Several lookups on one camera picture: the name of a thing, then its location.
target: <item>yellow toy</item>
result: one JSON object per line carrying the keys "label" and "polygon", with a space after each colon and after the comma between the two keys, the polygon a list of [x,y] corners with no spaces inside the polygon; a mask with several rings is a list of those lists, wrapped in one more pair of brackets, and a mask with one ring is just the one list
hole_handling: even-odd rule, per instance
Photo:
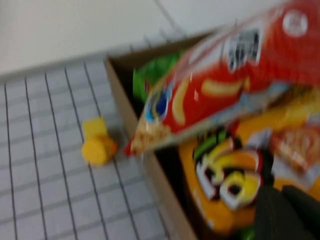
{"label": "yellow toy", "polygon": [[90,165],[102,166],[115,155],[117,144],[108,136],[103,117],[83,122],[83,132],[82,156]]}

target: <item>snack package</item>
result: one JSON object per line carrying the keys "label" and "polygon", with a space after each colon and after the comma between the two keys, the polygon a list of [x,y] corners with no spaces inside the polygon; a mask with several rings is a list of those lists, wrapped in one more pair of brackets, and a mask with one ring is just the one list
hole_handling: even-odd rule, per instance
{"label": "snack package", "polygon": [[241,230],[240,240],[255,240],[255,228],[254,226],[248,226]]}
{"label": "snack package", "polygon": [[[181,144],[187,189],[204,222],[223,236],[252,225],[256,196],[265,185],[279,190],[294,185],[320,200],[319,128],[320,91],[315,89]],[[278,139],[305,153],[303,173],[283,158]]]}
{"label": "snack package", "polygon": [[185,53],[150,91],[130,151],[257,113],[288,89],[284,82],[319,84],[319,8],[318,0],[287,2]]}
{"label": "snack package", "polygon": [[141,68],[134,69],[133,96],[145,103],[149,90],[175,66],[182,54],[183,51],[160,56],[147,62]]}

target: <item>black object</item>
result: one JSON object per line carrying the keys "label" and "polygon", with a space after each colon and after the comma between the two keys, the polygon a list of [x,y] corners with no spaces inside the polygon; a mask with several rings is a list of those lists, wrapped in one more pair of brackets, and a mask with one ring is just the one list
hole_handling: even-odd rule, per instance
{"label": "black object", "polygon": [[316,240],[319,238],[320,202],[294,186],[280,192],[262,186],[256,201],[256,240]]}

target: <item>green snack bag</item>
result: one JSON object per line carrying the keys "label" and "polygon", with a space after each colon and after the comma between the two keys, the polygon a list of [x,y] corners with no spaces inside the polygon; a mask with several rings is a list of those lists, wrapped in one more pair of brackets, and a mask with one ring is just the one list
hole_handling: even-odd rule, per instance
{"label": "green snack bag", "polygon": [[160,56],[133,71],[133,96],[146,102],[149,89],[152,88],[177,63],[184,51]]}
{"label": "green snack bag", "polygon": [[255,229],[254,226],[249,226],[241,230],[241,240],[255,240]]}

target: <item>white tile floor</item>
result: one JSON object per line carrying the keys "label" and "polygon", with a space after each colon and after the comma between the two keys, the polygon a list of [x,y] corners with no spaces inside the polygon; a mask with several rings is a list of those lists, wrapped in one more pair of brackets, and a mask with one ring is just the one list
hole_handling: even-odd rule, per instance
{"label": "white tile floor", "polygon": [[81,156],[82,121],[103,116],[128,139],[102,61],[0,86],[1,240],[165,240],[134,157],[104,167]]}

